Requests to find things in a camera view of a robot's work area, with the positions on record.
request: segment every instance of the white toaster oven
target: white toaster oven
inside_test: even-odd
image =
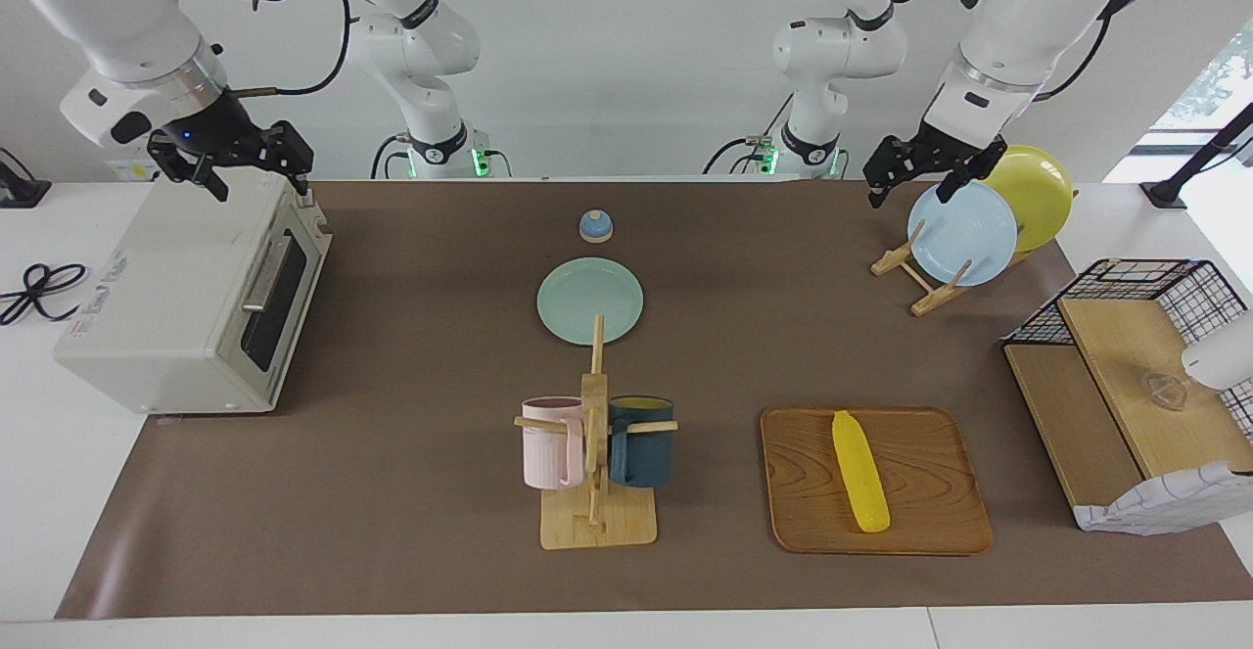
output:
[[[58,342],[60,365],[139,413],[267,412],[331,246],[282,175],[219,168],[218,203],[157,182]]]

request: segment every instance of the white table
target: white table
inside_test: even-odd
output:
[[[31,262],[101,264],[148,189],[61,184],[36,210],[0,213],[0,284]],[[1187,213],[1154,210],[1133,185],[1084,185],[1060,243],[1076,269],[1100,257],[1208,257],[1230,276]],[[0,331],[0,619],[20,621],[0,624],[3,648],[1253,645],[1253,603],[46,621],[143,423],[51,361],[63,328],[28,318]],[[1253,568],[1253,515],[1224,529]]]

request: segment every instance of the dark blue mug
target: dark blue mug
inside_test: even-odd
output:
[[[633,423],[674,418],[674,402],[660,396],[614,396],[609,400],[609,480],[626,487],[660,487],[670,481],[673,431],[626,434]]]

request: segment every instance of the wooden mug holder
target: wooden mug holder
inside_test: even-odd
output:
[[[603,372],[605,318],[596,317],[591,342],[591,372],[584,373],[583,450],[586,477],[583,485],[544,490],[540,496],[540,546],[596,549],[634,546],[657,541],[657,505],[650,487],[625,487],[609,481],[609,376]],[[565,434],[564,423],[515,417],[514,426]],[[679,422],[639,422],[625,434],[677,431]]]
[[[922,274],[918,274],[917,269],[913,269],[913,266],[910,266],[910,259],[913,257],[913,243],[922,233],[922,226],[926,224],[926,221],[921,221],[918,222],[918,226],[913,226],[913,231],[910,234],[910,238],[906,239],[905,244],[901,244],[900,248],[895,248],[895,251],[883,253],[883,256],[870,267],[870,271],[875,274],[875,277],[881,277],[882,274],[887,274],[890,271],[901,268],[905,271],[905,274],[908,274],[913,282],[917,282],[920,287],[922,287],[926,294],[917,302],[913,302],[910,307],[911,313],[916,317],[925,317],[926,314],[930,314],[931,311],[936,311],[957,297],[961,297],[962,293],[966,293],[970,287],[957,287],[957,283],[961,282],[961,278],[966,276],[966,271],[974,264],[974,261],[962,262],[961,268],[957,269],[957,274],[952,276],[952,279],[949,279],[945,284],[940,284],[940,287],[932,287],[931,283],[922,277]],[[1015,253],[1014,259],[1010,261],[1010,264],[1005,269],[1012,268],[1021,261],[1027,259],[1030,256],[1030,251]]]

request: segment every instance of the white checkered cloth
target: white checkered cloth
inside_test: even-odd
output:
[[[1253,472],[1234,472],[1227,461],[1173,471],[1146,480],[1108,507],[1076,506],[1084,531],[1152,536],[1187,531],[1253,510]]]

